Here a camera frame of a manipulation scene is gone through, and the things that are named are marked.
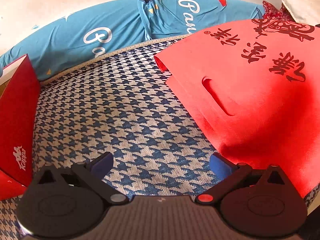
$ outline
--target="mattress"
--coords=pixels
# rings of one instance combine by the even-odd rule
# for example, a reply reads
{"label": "mattress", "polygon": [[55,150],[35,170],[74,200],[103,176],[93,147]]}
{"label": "mattress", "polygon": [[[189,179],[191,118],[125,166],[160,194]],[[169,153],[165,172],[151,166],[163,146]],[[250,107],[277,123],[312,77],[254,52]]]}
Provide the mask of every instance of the mattress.
{"label": "mattress", "polygon": [[[209,169],[215,149],[165,84],[153,55],[180,40],[136,44],[43,82],[34,128],[34,172],[89,162],[112,152],[104,181],[133,195],[198,195],[218,183]],[[305,197],[310,205],[318,185]],[[0,202],[0,239],[21,237],[20,197]]]}

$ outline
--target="red button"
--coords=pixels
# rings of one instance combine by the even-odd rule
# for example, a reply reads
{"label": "red button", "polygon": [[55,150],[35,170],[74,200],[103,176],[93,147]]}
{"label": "red button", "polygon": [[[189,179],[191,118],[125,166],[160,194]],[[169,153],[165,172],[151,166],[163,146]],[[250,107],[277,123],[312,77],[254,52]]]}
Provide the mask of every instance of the red button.
{"label": "red button", "polygon": [[213,196],[209,194],[202,194],[198,197],[198,200],[201,202],[211,202],[213,200]]}

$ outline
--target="blue plastic part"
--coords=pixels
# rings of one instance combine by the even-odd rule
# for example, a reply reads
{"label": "blue plastic part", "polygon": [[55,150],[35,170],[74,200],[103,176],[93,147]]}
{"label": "blue plastic part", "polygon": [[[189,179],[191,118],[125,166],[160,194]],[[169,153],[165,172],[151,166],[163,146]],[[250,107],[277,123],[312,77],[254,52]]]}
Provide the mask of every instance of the blue plastic part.
{"label": "blue plastic part", "polygon": [[97,163],[95,163],[92,167],[90,172],[93,176],[98,179],[104,179],[104,177],[111,171],[113,168],[113,155],[112,153],[107,154]]}
{"label": "blue plastic part", "polygon": [[212,154],[209,160],[210,170],[220,179],[224,180],[226,177],[231,175],[236,169],[237,166],[233,163],[226,163],[219,158],[218,155]]}

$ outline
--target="white logo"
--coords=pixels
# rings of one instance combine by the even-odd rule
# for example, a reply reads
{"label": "white logo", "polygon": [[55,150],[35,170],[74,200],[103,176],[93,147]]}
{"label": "white logo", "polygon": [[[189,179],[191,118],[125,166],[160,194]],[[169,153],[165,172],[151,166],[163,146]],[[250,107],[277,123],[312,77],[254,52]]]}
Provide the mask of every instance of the white logo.
{"label": "white logo", "polygon": [[[89,35],[95,33],[96,31],[106,31],[106,32],[108,33],[108,38],[105,39],[105,40],[102,40],[102,39],[100,39],[100,38],[102,38],[102,37],[104,37],[104,36],[106,36],[106,35],[103,34],[103,33],[101,33],[101,34],[96,33],[94,39],[87,41],[87,37],[88,37]],[[111,32],[111,30],[110,30],[108,27],[99,27],[99,28],[93,29],[92,31],[89,31],[89,32],[83,37],[83,42],[84,42],[85,44],[90,44],[90,43],[95,42],[95,41],[99,41],[99,42],[101,42],[101,43],[107,43],[107,42],[111,41],[111,39],[112,39],[112,32]]]}
{"label": "white logo", "polygon": [[98,56],[100,56],[100,55],[105,54],[106,49],[105,49],[104,47],[97,47],[97,48],[94,48],[94,49],[92,50],[92,52],[95,54],[94,57],[98,57]]}
{"label": "white logo", "polygon": [[[193,0],[179,0],[178,4],[180,6],[182,6],[182,7],[189,8],[190,11],[193,12],[193,13],[200,12],[200,6],[196,1],[193,1]],[[193,15],[189,14],[189,13],[183,13],[183,16],[185,18],[184,20],[186,22],[186,26],[189,27],[189,28],[187,28],[187,32],[189,34],[192,34],[191,30],[192,31],[196,31],[197,30],[196,28],[194,28],[194,26],[196,26],[195,24],[189,23],[189,21],[193,21]]]}
{"label": "white logo", "polygon": [[14,147],[13,156],[16,157],[16,161],[19,164],[20,169],[26,171],[26,151],[22,148],[22,146]]}
{"label": "white logo", "polygon": [[[101,34],[98,34],[96,33],[95,34],[95,38],[91,39],[91,40],[87,40],[87,38],[95,33],[96,31],[106,31],[108,33],[108,38],[106,38],[105,40],[101,39],[102,37],[105,37],[106,35],[101,33]],[[95,28],[91,31],[89,31],[84,37],[83,37],[83,42],[85,44],[90,44],[90,43],[93,43],[95,41],[99,41],[100,43],[107,43],[109,41],[111,41],[112,39],[112,31],[108,28],[108,27],[99,27],[99,28]],[[104,47],[97,47],[97,48],[94,48],[92,50],[92,53],[95,54],[95,58],[100,56],[100,55],[103,55],[106,53],[106,49]]]}

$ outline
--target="chinese characters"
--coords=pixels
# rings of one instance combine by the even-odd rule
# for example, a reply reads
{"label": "chinese characters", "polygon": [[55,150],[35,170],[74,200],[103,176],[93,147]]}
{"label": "chinese characters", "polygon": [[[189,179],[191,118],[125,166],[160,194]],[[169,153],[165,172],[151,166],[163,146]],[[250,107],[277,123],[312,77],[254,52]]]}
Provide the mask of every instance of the chinese characters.
{"label": "chinese characters", "polygon": [[282,53],[279,54],[281,57],[273,59],[274,66],[269,68],[270,72],[286,76],[287,80],[305,82],[306,76],[301,73],[304,68],[304,62],[299,62],[298,59],[294,59],[291,53],[288,52],[285,56]]}
{"label": "chinese characters", "polygon": [[246,58],[248,60],[248,63],[258,61],[259,59],[266,57],[266,55],[260,55],[260,53],[263,52],[264,49],[267,49],[267,47],[261,45],[260,43],[255,42],[253,44],[253,49],[250,52],[247,51],[246,49],[243,50],[244,53],[249,53],[249,54],[248,55],[241,54],[241,57]]}
{"label": "chinese characters", "polygon": [[312,41],[315,39],[307,35],[307,33],[312,33],[315,30],[315,27],[311,25],[268,19],[253,19],[252,22],[258,25],[253,28],[259,34],[256,39],[275,32],[287,34],[299,41]]}
{"label": "chinese characters", "polygon": [[220,28],[218,28],[218,31],[216,33],[211,33],[209,31],[205,31],[204,34],[210,34],[211,37],[214,37],[216,38],[218,41],[221,39],[221,44],[222,45],[230,45],[230,46],[235,46],[237,43],[237,41],[239,41],[240,39],[237,38],[238,37],[238,34],[233,36],[233,37],[230,37],[232,36],[231,33],[229,33],[229,31],[231,31],[231,29],[227,29],[227,30],[222,30]]}

